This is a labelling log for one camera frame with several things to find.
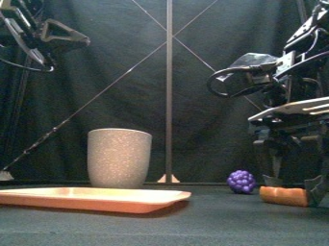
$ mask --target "orange tray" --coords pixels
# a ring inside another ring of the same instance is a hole
[[[51,187],[0,190],[0,204],[59,209],[148,213],[190,197],[190,192],[153,189]]]

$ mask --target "gray ceramic cup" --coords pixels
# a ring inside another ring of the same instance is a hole
[[[88,173],[92,185],[140,188],[148,178],[152,135],[132,129],[98,129],[88,137]]]

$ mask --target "vertical rod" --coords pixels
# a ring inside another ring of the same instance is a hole
[[[173,0],[168,0],[166,183],[173,182]]]

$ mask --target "purple grape cluster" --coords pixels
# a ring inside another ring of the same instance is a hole
[[[245,170],[233,172],[227,182],[237,194],[251,194],[256,187],[253,175]]]

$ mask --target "black table surface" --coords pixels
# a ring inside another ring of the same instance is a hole
[[[328,196],[318,208],[300,208],[264,203],[259,189],[239,195],[225,186],[146,188],[192,197],[146,214],[0,205],[0,245],[329,245]]]

